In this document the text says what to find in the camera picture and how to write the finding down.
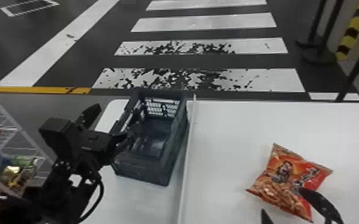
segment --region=snack bag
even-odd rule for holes
[[[315,191],[331,173],[332,170],[306,161],[274,143],[266,170],[247,192],[313,223],[310,205],[298,189],[304,187]]]

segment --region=white crosswalk stripe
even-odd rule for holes
[[[271,13],[141,18],[132,32],[256,29],[276,27]]]
[[[92,88],[209,89],[304,92],[295,69],[120,69],[105,68]]]
[[[115,55],[286,54],[282,38],[122,42]]]
[[[266,0],[161,0],[152,1],[147,7],[151,10],[183,10],[192,8],[221,8],[266,5]]]

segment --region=yellow and black striped pole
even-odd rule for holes
[[[357,43],[359,37],[359,5],[338,46],[336,56],[338,60],[346,60],[349,52]]]

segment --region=product on shelf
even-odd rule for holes
[[[304,160],[300,155],[273,144],[266,170],[247,189],[264,201],[312,222],[309,203],[299,188],[317,190],[332,170]]]
[[[37,158],[25,155],[0,154],[0,182],[20,192],[27,180],[36,174]]]

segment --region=white road marking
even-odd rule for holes
[[[0,80],[0,86],[33,86],[119,0],[98,0]]]
[[[305,92],[295,69],[117,69],[105,68],[92,88],[213,89]]]
[[[122,42],[115,55],[286,53],[282,38],[239,38]]]
[[[12,7],[17,7],[17,6],[20,6],[20,5],[30,4],[30,3],[39,2],[39,1],[45,1],[45,2],[49,3],[50,5],[45,5],[43,7],[34,8],[32,10],[22,11],[20,13],[12,13],[9,10],[9,8],[12,8]],[[58,2],[55,2],[55,1],[52,1],[52,0],[32,0],[32,1],[27,1],[27,2],[20,2],[20,3],[17,3],[17,4],[7,5],[5,7],[0,8],[0,10],[3,11],[3,13],[8,15],[9,17],[14,17],[14,16],[17,16],[17,15],[33,13],[33,12],[36,12],[36,11],[39,11],[39,10],[44,10],[46,8],[50,8],[50,7],[54,7],[54,6],[58,6],[58,5],[60,5]]]
[[[310,98],[312,100],[335,100],[338,96],[337,92],[310,92]],[[347,101],[359,101],[359,94],[346,94],[344,100]]]
[[[201,15],[185,17],[142,18],[132,32],[174,30],[255,29],[276,27],[271,13]]]
[[[266,4],[266,0],[163,0],[152,1],[146,10],[183,10],[190,8],[242,7]]]

